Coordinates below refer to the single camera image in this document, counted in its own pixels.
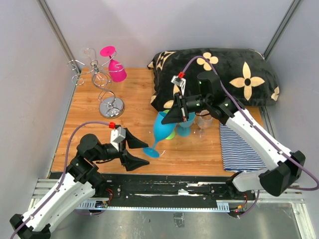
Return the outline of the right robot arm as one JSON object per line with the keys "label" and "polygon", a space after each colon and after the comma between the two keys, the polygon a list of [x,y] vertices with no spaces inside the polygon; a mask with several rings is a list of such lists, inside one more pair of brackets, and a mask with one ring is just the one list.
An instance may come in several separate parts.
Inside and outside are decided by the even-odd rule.
{"label": "right robot arm", "polygon": [[200,93],[188,97],[176,93],[173,106],[162,124],[185,122],[190,113],[209,111],[214,119],[241,136],[266,165],[263,170],[239,172],[232,176],[226,186],[227,196],[238,199],[248,190],[265,190],[273,196],[280,196],[299,179],[305,155],[299,150],[292,152],[265,131],[238,100],[224,91],[216,73],[201,72],[197,80]]}

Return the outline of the green wine glass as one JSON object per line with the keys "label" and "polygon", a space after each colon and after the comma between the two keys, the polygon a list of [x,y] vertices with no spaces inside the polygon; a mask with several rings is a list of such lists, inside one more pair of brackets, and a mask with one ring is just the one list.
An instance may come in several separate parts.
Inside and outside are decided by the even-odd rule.
{"label": "green wine glass", "polygon": [[175,129],[171,132],[171,134],[166,138],[166,140],[171,140],[175,137],[176,135],[176,132],[175,132]]}

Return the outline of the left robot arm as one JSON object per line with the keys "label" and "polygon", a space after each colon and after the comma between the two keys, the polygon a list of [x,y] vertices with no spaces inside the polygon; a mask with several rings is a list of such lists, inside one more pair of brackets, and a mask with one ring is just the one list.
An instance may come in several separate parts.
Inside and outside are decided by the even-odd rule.
{"label": "left robot arm", "polygon": [[21,239],[48,239],[57,226],[82,202],[107,191],[107,180],[95,162],[120,159],[127,171],[148,165],[147,160],[131,155],[127,149],[146,148],[148,144],[133,136],[127,128],[114,126],[111,142],[102,144],[96,135],[86,134],[80,139],[77,153],[63,170],[57,183],[45,196],[24,214],[10,219],[14,236]]}

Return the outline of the pink wine glass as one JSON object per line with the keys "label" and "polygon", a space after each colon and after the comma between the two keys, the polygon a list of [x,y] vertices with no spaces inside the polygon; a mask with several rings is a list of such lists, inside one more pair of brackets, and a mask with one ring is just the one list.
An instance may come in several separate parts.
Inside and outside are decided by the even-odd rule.
{"label": "pink wine glass", "polygon": [[109,57],[109,74],[113,82],[119,83],[126,79],[127,73],[125,71],[124,66],[114,60],[114,57],[116,56],[116,48],[114,46],[106,46],[100,51],[100,55],[102,57]]}

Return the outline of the dark blue wine glass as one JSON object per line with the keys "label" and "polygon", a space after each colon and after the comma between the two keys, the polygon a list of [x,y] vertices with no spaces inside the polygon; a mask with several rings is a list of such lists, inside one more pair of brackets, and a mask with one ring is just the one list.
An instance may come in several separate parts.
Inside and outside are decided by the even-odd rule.
{"label": "dark blue wine glass", "polygon": [[154,123],[154,128],[153,128],[153,133],[154,133],[154,144],[152,147],[146,147],[143,149],[143,152],[152,158],[158,158],[160,156],[159,152],[156,150],[156,145],[169,137],[171,133],[174,131],[177,123],[168,123],[168,124],[162,124],[162,120],[166,116],[165,112],[159,112],[155,123]]}

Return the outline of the light blue wine glass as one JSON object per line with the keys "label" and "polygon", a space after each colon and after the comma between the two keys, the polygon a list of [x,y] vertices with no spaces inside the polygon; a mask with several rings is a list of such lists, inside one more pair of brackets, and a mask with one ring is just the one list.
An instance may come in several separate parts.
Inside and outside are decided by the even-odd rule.
{"label": "light blue wine glass", "polygon": [[187,137],[191,133],[190,127],[195,121],[195,113],[190,113],[186,122],[180,123],[177,127],[177,134],[182,137]]}

